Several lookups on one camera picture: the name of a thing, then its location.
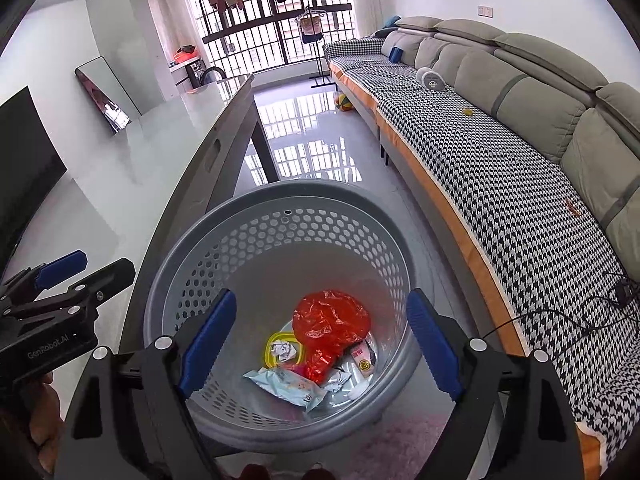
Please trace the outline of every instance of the crumpled paper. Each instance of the crumpled paper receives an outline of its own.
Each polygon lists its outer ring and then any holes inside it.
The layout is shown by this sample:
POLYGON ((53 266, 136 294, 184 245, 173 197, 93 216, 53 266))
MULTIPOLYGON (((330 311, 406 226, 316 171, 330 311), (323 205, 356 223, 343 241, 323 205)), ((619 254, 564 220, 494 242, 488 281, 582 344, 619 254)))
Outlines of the crumpled paper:
POLYGON ((295 346, 281 339, 276 339, 276 341, 271 343, 270 352, 271 355, 277 357, 281 363, 293 359, 298 353, 295 346))
POLYGON ((335 373, 329 377, 329 380, 322 387, 331 393, 339 392, 344 383, 351 378, 350 372, 343 372, 342 370, 336 370, 335 373))

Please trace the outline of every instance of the basketball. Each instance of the basketball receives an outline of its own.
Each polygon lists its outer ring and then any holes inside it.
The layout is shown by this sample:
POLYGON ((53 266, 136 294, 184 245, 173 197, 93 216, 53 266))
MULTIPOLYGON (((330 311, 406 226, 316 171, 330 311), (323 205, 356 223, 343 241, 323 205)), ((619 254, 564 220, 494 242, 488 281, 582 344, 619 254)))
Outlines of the basketball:
POLYGON ((342 93, 335 93, 335 107, 338 108, 341 112, 349 112, 353 110, 353 105, 349 98, 342 93))

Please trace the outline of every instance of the houndstooth sofa cover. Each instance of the houndstooth sofa cover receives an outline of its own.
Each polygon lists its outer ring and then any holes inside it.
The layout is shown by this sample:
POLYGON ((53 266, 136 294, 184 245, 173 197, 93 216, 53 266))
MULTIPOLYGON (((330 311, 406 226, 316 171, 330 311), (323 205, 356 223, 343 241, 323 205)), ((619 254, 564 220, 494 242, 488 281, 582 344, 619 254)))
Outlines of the houndstooth sofa cover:
MULTIPOLYGON (((493 267, 514 316, 553 308, 595 324, 619 319, 598 301, 623 269, 599 224, 564 176, 516 134, 457 95, 428 91, 415 69, 372 51, 370 39, 325 46, 328 62, 372 94, 378 113, 437 179, 493 267), (471 108, 473 116, 462 114, 471 108), (580 211, 570 213, 569 199, 580 211)), ((640 345, 634 323, 580 339, 562 317, 515 322, 524 349, 551 355, 582 427, 613 460, 640 418, 640 345), (570 347, 564 354, 559 353, 570 347)))

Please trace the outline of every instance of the wall outlet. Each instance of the wall outlet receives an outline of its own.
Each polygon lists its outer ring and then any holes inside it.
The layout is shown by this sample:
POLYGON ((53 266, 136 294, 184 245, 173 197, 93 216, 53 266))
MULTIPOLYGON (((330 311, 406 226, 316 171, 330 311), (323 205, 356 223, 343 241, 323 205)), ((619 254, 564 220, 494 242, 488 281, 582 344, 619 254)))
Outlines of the wall outlet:
POLYGON ((478 5, 478 16, 484 16, 486 18, 492 18, 494 16, 493 7, 485 7, 478 5))

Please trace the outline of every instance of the basket rim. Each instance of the basket rim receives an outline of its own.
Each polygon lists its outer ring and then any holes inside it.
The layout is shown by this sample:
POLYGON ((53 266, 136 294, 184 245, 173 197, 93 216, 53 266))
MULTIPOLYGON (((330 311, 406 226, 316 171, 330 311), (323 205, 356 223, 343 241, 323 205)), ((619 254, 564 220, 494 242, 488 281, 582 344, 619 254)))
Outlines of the basket rim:
MULTIPOLYGON (((175 271, 185 257, 202 239, 202 232, 210 232, 233 215, 256 205, 291 196, 327 198, 345 202, 359 208, 385 228, 398 245, 409 277, 409 289, 417 283, 417 259, 408 243, 402 222, 393 212, 381 206, 377 197, 361 187, 337 181, 287 180, 258 187, 242 196, 223 202, 206 213, 176 242, 156 273, 146 302, 143 321, 145 347, 162 334, 162 316, 166 294, 175 271)), ((204 435, 228 446, 255 452, 291 452, 309 450, 330 444, 373 421, 400 392, 421 358, 421 351, 413 333, 406 324, 396 351, 390 356, 375 384, 356 402, 319 420, 310 420, 292 428, 248 428, 232 424, 208 412, 194 400, 188 407, 198 430, 204 435)))

